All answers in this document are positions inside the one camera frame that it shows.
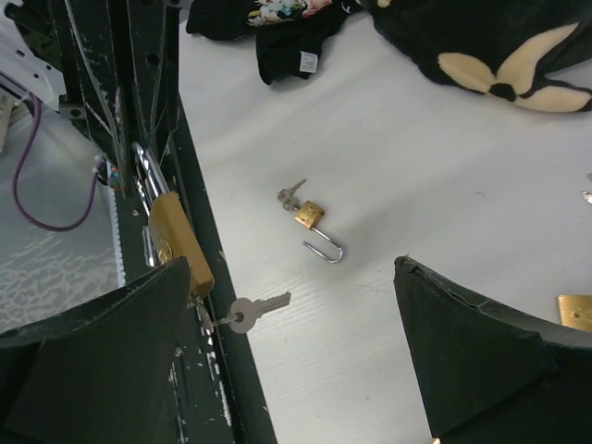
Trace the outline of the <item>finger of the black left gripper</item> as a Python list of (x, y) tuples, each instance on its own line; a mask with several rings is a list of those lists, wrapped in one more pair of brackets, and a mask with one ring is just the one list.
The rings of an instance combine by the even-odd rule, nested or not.
[(123, 84), (107, 1), (49, 1), (66, 97), (82, 105), (86, 132), (119, 173), (119, 187), (128, 192), (128, 137)]
[(179, 8), (174, 1), (127, 1), (125, 12), (132, 134), (162, 153), (179, 114)]

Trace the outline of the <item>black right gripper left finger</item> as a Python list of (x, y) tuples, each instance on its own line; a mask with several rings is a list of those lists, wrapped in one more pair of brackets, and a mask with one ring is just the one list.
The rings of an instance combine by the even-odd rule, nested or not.
[(174, 259), (1, 335), (4, 443), (175, 443), (169, 372), (189, 296)]

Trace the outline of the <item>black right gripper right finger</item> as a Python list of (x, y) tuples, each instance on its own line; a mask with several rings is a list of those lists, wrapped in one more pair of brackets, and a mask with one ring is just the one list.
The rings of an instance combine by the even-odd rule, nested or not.
[(409, 256), (394, 289), (433, 438), (588, 443), (591, 335), (462, 287)]

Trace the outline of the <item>large brass padlock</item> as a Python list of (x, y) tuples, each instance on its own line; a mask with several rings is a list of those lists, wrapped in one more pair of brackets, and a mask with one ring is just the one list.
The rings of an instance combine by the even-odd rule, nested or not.
[(191, 278), (189, 304), (203, 302), (214, 287), (214, 275), (196, 239), (176, 192), (168, 188), (152, 152), (134, 142), (136, 189), (147, 215), (147, 229), (156, 258), (164, 264), (174, 258), (187, 259)]

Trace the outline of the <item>large padlock keys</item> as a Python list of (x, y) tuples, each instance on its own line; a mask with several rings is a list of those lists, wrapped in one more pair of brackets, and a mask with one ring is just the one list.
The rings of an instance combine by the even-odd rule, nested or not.
[(262, 316), (287, 307), (290, 301), (290, 291), (268, 299), (250, 300), (248, 298), (239, 298), (230, 305), (227, 315), (217, 320), (214, 320), (208, 314), (201, 302), (196, 305), (196, 310), (203, 321), (203, 327), (208, 331), (228, 325), (233, 332), (246, 334)]

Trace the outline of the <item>small brass padlock top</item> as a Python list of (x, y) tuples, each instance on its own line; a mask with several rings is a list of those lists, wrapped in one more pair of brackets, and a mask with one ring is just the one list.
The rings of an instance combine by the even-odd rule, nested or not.
[(592, 296), (562, 294), (558, 298), (561, 324), (565, 327), (592, 332)]

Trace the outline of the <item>small brass padlock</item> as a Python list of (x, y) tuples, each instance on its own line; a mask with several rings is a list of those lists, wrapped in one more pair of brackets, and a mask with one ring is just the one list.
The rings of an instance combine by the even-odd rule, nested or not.
[(558, 298), (561, 324), (565, 327), (592, 332), (592, 296), (562, 294)]
[(323, 251), (319, 250), (318, 248), (314, 247), (314, 245), (312, 245), (310, 242), (306, 240), (302, 242), (302, 245), (309, 251), (323, 259), (325, 262), (329, 264), (337, 264), (343, 259), (344, 249), (334, 239), (332, 239), (330, 236), (328, 236), (325, 232), (323, 232), (317, 227), (324, 215), (325, 210), (321, 206), (312, 201), (305, 201), (304, 203), (297, 204), (295, 206), (294, 219), (308, 231), (313, 232), (315, 235), (317, 235), (318, 237), (326, 241), (328, 244), (330, 244), (336, 250), (336, 253), (333, 255), (328, 255)]

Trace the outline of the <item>black floral garment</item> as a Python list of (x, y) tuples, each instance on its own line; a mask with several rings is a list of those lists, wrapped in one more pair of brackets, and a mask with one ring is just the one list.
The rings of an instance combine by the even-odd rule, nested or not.
[(194, 1), (186, 32), (226, 43), (252, 36), (259, 76), (271, 85), (314, 75), (326, 40), (363, 10), (360, 1)]

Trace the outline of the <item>small left padlock keys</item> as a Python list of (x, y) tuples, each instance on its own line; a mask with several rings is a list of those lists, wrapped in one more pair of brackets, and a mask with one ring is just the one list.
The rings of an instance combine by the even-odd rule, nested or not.
[(285, 211), (297, 212), (301, 208), (300, 202), (294, 194), (305, 182), (306, 179), (301, 179), (291, 187), (284, 188), (277, 193), (277, 200), (282, 204)]

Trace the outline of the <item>small brass padlock left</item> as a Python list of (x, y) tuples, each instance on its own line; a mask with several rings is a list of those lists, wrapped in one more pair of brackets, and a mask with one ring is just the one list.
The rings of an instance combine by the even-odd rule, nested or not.
[(330, 236), (328, 236), (325, 232), (323, 232), (317, 227), (324, 215), (325, 210), (321, 206), (312, 201), (305, 201), (304, 203), (297, 204), (295, 206), (294, 219), (308, 231), (313, 232), (315, 235), (317, 235), (318, 237), (326, 241), (328, 244), (330, 244), (336, 250), (336, 253), (333, 255), (328, 255), (323, 251), (319, 250), (318, 248), (314, 247), (314, 245), (312, 245), (310, 242), (306, 240), (302, 242), (302, 245), (309, 251), (323, 259), (325, 262), (329, 264), (337, 264), (343, 259), (344, 249), (334, 239), (332, 239)]

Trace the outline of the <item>black floral plush pillow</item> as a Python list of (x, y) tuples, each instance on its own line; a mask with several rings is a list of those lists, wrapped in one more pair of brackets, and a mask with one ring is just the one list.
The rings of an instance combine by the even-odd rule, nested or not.
[(365, 1), (377, 32), (429, 80), (548, 113), (591, 109), (551, 74), (591, 58), (588, 1)]

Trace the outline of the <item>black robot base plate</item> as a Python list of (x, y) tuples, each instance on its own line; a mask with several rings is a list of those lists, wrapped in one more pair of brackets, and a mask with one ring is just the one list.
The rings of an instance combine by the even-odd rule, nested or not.
[(112, 212), (121, 281), (130, 283), (162, 262), (188, 261), (189, 302), (167, 377), (166, 402), (175, 443), (274, 443), (277, 440), (250, 343), (215, 322), (237, 300), (216, 221), (179, 110), (163, 160), (139, 149), (139, 179)]

